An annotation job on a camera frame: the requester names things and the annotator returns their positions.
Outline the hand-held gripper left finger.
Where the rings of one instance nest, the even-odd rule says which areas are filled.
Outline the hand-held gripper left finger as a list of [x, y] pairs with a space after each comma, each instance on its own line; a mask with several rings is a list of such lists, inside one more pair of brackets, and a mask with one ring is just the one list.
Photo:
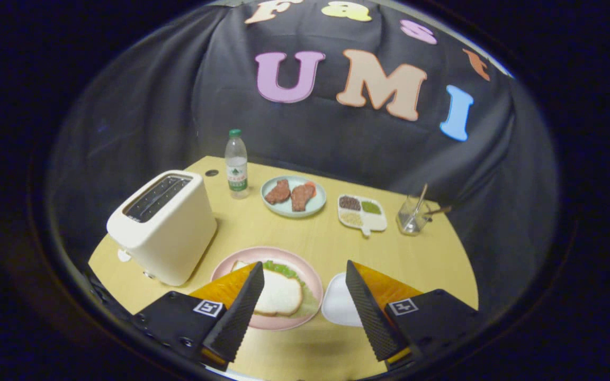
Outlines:
[[167, 292], [131, 323], [180, 357], [225, 371], [236, 359], [264, 285], [263, 263], [255, 262], [190, 294]]

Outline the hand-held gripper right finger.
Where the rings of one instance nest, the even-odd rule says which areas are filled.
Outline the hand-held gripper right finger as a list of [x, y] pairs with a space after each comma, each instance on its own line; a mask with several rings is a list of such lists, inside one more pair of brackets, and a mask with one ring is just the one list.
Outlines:
[[352, 260], [345, 284], [371, 349], [388, 370], [436, 359], [481, 327], [479, 311], [445, 290], [421, 292]]

